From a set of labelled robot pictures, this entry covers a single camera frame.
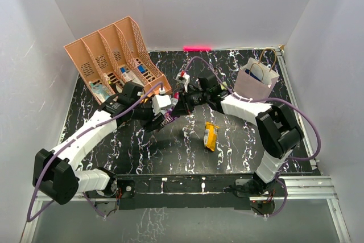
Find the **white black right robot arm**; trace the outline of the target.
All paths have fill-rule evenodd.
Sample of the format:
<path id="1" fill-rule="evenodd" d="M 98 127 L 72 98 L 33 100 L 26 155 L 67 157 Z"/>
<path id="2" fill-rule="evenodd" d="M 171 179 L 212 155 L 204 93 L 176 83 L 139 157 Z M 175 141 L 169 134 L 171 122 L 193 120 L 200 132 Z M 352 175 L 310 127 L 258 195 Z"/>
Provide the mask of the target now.
<path id="1" fill-rule="evenodd" d="M 243 185 L 234 186 L 233 190 L 268 195 L 274 189 L 274 180 L 282 165 L 304 138 L 288 105 L 248 102 L 236 93 L 222 89 L 214 74 L 199 78 L 199 87 L 190 84 L 189 75 L 185 72 L 180 72 L 176 80 L 182 84 L 182 88 L 171 112 L 173 117 L 187 116 L 195 106 L 209 105 L 212 110 L 240 118 L 257 127 L 264 148 L 263 158 L 253 177 Z"/>

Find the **red snack packet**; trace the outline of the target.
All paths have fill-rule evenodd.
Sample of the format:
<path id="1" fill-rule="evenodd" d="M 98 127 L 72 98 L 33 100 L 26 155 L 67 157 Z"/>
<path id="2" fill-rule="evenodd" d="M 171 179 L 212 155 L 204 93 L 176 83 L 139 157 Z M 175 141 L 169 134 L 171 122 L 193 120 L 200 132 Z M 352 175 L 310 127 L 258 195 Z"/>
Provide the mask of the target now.
<path id="1" fill-rule="evenodd" d="M 179 92 L 176 92 L 174 95 L 173 95 L 173 97 L 172 98 L 176 98 L 176 99 L 178 99 L 178 101 L 179 101 Z"/>

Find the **light blue Himalaya snack packet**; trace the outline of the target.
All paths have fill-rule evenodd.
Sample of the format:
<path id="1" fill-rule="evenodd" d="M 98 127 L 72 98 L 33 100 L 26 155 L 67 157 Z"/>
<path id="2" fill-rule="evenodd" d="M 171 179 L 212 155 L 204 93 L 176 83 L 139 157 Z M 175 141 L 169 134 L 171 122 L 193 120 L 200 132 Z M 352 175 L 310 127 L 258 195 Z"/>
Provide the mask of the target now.
<path id="1" fill-rule="evenodd" d="M 171 98 L 171 107 L 174 108 L 176 106 L 176 104 L 178 103 L 178 99 L 176 98 Z"/>

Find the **purple brown M&M's packet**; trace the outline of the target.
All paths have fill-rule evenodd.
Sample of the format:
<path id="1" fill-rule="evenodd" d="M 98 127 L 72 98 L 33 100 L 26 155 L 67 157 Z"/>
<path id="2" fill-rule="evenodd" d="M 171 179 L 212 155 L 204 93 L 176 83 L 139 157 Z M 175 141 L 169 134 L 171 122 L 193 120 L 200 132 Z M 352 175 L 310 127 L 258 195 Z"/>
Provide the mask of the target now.
<path id="1" fill-rule="evenodd" d="M 174 107 L 169 108 L 169 109 L 161 110 L 161 114 L 163 115 L 163 120 L 162 120 L 160 125 L 162 127 L 165 127 L 166 125 L 174 122 L 176 119 L 179 118 L 179 116 L 172 113 L 173 110 L 174 110 Z"/>

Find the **blue Burts chips bag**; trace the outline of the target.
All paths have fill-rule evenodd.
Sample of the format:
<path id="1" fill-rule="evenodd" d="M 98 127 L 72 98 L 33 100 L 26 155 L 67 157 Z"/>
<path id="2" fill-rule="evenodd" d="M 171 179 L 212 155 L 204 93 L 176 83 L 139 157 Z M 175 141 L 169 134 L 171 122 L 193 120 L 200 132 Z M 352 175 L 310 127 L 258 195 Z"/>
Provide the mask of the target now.
<path id="1" fill-rule="evenodd" d="M 254 78 L 255 80 L 262 82 L 264 78 L 264 71 L 260 68 L 258 69 L 245 69 L 244 72 Z"/>

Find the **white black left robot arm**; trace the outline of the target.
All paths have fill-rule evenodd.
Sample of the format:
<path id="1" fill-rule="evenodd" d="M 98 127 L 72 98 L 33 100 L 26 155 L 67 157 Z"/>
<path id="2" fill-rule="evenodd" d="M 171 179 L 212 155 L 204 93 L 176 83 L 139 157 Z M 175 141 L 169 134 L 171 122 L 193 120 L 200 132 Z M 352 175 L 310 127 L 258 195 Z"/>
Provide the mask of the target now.
<path id="1" fill-rule="evenodd" d="M 135 82 L 126 83 L 121 93 L 109 96 L 67 140 L 50 151 L 42 149 L 36 154 L 33 195 L 42 192 L 60 205 L 77 193 L 98 191 L 106 197 L 113 196 L 118 184 L 112 172 L 103 167 L 80 171 L 79 164 L 126 121 L 156 121 L 171 105 L 161 81 L 147 91 Z"/>

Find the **yellow snack bar packet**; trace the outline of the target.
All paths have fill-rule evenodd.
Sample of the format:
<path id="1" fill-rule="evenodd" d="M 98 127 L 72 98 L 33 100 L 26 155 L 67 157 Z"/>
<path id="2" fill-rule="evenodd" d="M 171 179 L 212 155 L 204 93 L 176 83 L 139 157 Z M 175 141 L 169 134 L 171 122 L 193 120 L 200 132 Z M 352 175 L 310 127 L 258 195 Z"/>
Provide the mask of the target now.
<path id="1" fill-rule="evenodd" d="M 211 152 L 214 152 L 216 149 L 216 143 L 217 143 L 217 136 L 218 136 L 218 130 L 220 129 L 219 126 L 206 122 L 205 123 L 205 131 L 204 131 L 204 146 L 205 148 L 209 149 Z"/>

